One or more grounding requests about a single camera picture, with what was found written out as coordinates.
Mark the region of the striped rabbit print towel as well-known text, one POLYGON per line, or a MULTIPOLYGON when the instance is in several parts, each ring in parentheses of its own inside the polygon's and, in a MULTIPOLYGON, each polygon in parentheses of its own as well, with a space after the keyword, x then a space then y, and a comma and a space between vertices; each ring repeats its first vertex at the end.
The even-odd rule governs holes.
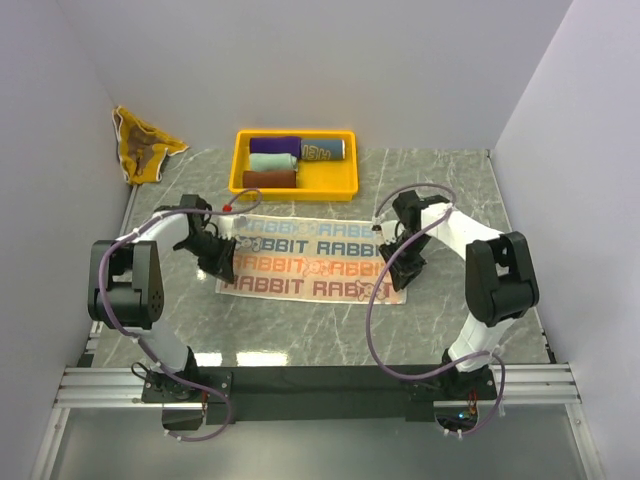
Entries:
POLYGON ((367 222, 249 215, 236 230, 235 280, 216 282, 223 295, 314 303, 401 305, 404 292, 386 276, 367 222))

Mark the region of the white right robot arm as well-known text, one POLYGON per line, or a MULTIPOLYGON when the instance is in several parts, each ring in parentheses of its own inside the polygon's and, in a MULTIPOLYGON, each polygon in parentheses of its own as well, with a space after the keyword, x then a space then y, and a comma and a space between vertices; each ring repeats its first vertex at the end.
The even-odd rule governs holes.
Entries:
POLYGON ((505 331, 539 301, 539 288, 525 236, 504 233, 467 216, 441 195, 421 197, 400 192, 392 202, 395 221, 373 220, 386 274, 400 292, 426 265, 422 250, 436 239, 457 254, 465 266, 467 319, 444 362, 440 387, 452 399, 475 386, 473 372, 484 368, 505 331))

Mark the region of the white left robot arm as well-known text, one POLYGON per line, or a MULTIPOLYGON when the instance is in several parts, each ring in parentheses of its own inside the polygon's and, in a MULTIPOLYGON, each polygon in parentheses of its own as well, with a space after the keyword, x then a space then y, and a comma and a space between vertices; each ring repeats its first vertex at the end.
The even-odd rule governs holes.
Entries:
POLYGON ((160 375, 169 373, 165 388, 176 400, 194 399, 201 388, 190 347, 165 325, 165 294, 160 257, 184 250, 198 269, 227 284, 233 267, 236 229, 246 219, 223 208, 222 215, 202 197, 184 195, 176 206, 161 206, 143 225, 116 240, 92 245, 88 312, 112 330, 140 345, 160 375))

